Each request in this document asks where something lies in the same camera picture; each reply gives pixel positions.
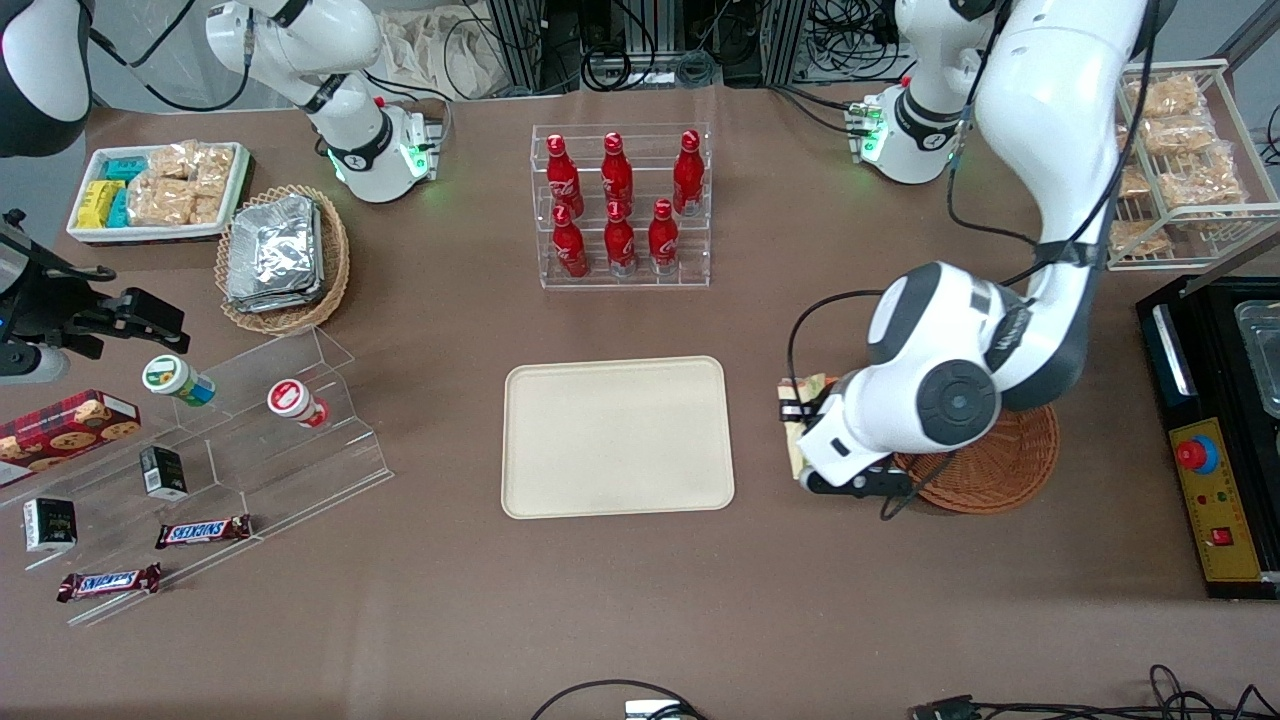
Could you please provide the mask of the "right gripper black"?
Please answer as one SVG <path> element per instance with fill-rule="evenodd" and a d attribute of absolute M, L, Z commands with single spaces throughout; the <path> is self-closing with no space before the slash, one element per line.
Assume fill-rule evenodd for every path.
<path fill-rule="evenodd" d="M 184 313 L 145 290 L 106 296 L 73 268 L 20 232 L 3 233 L 3 338 L 41 342 L 73 316 L 100 305 L 100 334 L 148 337 L 172 351 L 188 351 Z"/>

